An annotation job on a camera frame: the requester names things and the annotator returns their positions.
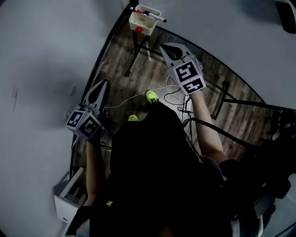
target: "neon yellow shoe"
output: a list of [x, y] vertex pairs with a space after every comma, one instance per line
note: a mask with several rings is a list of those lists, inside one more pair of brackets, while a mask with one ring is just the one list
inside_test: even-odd
[[139, 122], [139, 119], [136, 115], [132, 114], [129, 116], [129, 121]]
[[146, 92], [146, 99], [148, 100], [148, 102], [150, 104], [159, 101], [158, 96], [154, 91], [147, 91]]

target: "person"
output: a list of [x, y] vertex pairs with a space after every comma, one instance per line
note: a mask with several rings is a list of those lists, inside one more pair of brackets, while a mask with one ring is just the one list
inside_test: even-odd
[[[220, 167], [199, 162], [176, 112], [146, 92], [149, 113], [136, 115], [112, 137], [111, 174], [105, 180], [101, 147], [87, 143], [88, 198], [68, 236], [227, 236], [218, 188], [227, 157], [216, 131], [196, 124], [201, 153]], [[202, 91], [190, 95], [194, 116], [213, 123]]]

